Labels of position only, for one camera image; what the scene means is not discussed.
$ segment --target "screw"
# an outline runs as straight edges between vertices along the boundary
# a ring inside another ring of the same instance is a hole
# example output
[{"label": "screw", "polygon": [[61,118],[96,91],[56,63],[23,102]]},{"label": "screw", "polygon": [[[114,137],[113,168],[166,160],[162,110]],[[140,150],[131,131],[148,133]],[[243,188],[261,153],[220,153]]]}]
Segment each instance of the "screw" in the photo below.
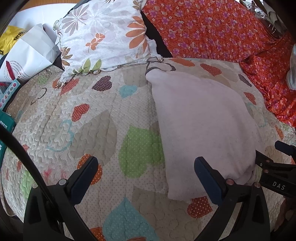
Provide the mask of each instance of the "screw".
[{"label": "screw", "polygon": [[257,188],[259,188],[259,187],[261,187],[261,184],[258,183],[258,182],[255,182],[255,183],[254,183],[254,186],[257,187]]},{"label": "screw", "polygon": [[61,186],[65,185],[66,182],[67,182],[66,179],[61,179],[61,180],[59,180],[59,184],[60,184]]},{"label": "screw", "polygon": [[226,180],[226,183],[227,183],[228,185],[233,185],[233,184],[234,184],[234,181],[233,181],[232,179],[227,179],[227,180]]}]

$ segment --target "orange floral fabric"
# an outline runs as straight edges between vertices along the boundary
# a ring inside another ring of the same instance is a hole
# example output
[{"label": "orange floral fabric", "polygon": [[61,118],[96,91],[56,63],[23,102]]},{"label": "orange floral fabric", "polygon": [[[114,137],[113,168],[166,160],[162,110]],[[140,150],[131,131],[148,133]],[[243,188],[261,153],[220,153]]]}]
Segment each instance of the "orange floral fabric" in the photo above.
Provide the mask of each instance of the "orange floral fabric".
[{"label": "orange floral fabric", "polygon": [[266,108],[282,122],[296,127],[296,91],[286,82],[294,41],[286,33],[271,49],[240,63],[262,93]]},{"label": "orange floral fabric", "polygon": [[240,62],[277,42],[234,0],[148,0],[142,11],[173,57]]}]

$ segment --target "blue gripper pad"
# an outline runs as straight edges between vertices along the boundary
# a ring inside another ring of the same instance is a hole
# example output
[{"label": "blue gripper pad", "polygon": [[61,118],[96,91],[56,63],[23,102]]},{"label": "blue gripper pad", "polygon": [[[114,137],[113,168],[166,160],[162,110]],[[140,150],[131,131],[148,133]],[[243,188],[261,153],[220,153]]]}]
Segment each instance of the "blue gripper pad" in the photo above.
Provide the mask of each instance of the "blue gripper pad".
[{"label": "blue gripper pad", "polygon": [[194,171],[198,176],[200,182],[202,183],[204,189],[206,190],[212,203],[220,206],[223,202],[223,192],[219,184],[211,175],[208,168],[203,164],[204,162],[209,166],[210,169],[212,169],[203,157],[197,157],[194,161]]}]

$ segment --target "brown polka dot heart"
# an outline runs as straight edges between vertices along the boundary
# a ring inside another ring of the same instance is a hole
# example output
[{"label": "brown polka dot heart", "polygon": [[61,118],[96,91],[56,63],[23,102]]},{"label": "brown polka dot heart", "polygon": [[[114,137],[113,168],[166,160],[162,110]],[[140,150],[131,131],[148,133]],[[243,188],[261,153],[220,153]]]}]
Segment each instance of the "brown polka dot heart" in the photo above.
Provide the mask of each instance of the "brown polka dot heart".
[{"label": "brown polka dot heart", "polygon": [[102,227],[92,228],[90,229],[90,231],[97,238],[98,241],[106,241],[103,235]]},{"label": "brown polka dot heart", "polygon": [[206,196],[191,199],[191,204],[187,208],[188,215],[193,218],[201,218],[212,211],[213,209]]},{"label": "brown polka dot heart", "polygon": [[110,82],[111,80],[111,76],[106,75],[104,77],[102,77],[93,87],[93,90],[96,91],[105,91],[105,90],[109,90],[112,87],[112,83]]},{"label": "brown polka dot heart", "polygon": [[72,114],[72,121],[76,122],[80,120],[83,114],[86,114],[89,111],[89,104],[81,104],[79,106],[75,106]]},{"label": "brown polka dot heart", "polygon": [[[85,154],[83,157],[81,157],[80,161],[78,162],[77,169],[80,169],[90,156],[91,156],[90,154]],[[98,181],[100,181],[102,174],[103,174],[102,166],[99,164],[98,171],[96,172],[96,175],[91,181],[91,185],[96,184]]]}]

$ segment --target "bed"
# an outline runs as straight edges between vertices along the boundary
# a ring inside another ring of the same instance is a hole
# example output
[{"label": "bed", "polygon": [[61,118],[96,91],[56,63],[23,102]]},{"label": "bed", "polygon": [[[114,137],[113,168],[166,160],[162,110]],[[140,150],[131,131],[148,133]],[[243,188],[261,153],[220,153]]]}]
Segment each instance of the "bed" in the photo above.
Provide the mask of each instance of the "bed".
[{"label": "bed", "polygon": [[[239,64],[171,58],[79,76],[61,90],[54,88],[61,70],[51,66],[24,85],[7,109],[17,121],[13,135],[48,185],[68,178],[88,155],[98,158],[98,172],[76,209],[91,231],[104,237],[101,240],[193,240],[217,208],[207,197],[187,202],[167,198],[157,114],[145,79],[146,69],[152,66],[210,78],[235,90],[260,128],[265,155],[292,162],[275,150],[274,143],[295,145],[293,128],[267,111],[261,93]],[[260,172],[257,168],[257,180]],[[33,179],[9,150],[1,181],[3,207],[23,220]],[[283,197],[267,189],[264,193],[273,228]]]}]

